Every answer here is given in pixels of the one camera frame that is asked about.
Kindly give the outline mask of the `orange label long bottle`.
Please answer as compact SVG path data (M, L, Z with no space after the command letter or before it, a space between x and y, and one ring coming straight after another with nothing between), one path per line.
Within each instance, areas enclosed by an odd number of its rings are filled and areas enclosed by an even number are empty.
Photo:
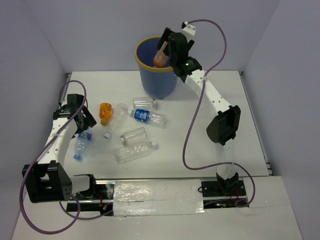
M158 52L156 53L156 55L153 59L153 67L154 68L164 68L166 66L169 57L165 55L164 51L165 51L167 44L168 43L165 41L162 44L160 50L158 50Z

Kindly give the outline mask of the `colourful label bottle blue cap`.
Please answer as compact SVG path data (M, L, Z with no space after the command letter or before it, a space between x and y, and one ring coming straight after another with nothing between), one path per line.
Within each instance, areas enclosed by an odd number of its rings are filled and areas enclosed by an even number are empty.
M73 158L77 161L81 161L86 149L91 145L93 139L93 130L91 128L82 131L78 134L74 146Z

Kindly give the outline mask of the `small orange juice bottle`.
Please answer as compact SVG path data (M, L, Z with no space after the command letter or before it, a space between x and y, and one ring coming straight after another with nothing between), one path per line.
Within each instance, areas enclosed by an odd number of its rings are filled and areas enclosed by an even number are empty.
M106 126L111 117L112 105L107 102L101 103L99 109L100 124Z

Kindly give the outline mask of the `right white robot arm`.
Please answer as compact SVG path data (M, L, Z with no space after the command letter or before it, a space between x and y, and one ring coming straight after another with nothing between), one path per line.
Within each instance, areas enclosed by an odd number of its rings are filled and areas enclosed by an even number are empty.
M231 105L218 92L208 80L208 72L189 55L195 43L196 27L193 24L193 21L183 22L179 32L165 28L156 48L162 56L169 58L174 74L198 95L199 100L206 98L209 102L209 111L213 118L206 128L206 133L215 144L216 153L221 160L214 164L217 168L217 190L221 195L228 196L239 181L234 139L239 128L241 109L238 105Z

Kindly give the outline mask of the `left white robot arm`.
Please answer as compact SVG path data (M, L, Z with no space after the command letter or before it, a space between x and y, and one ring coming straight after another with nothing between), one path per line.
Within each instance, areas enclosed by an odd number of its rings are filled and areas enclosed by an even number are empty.
M67 201L77 193L90 200L98 194L96 179L92 174L68 175L64 169L71 140L76 139L73 158L81 161L92 142L92 128L96 123L85 106L83 95L67 95L66 104L53 113L52 129L47 139L49 147L31 167L30 173L27 173L28 164L22 169L32 203Z

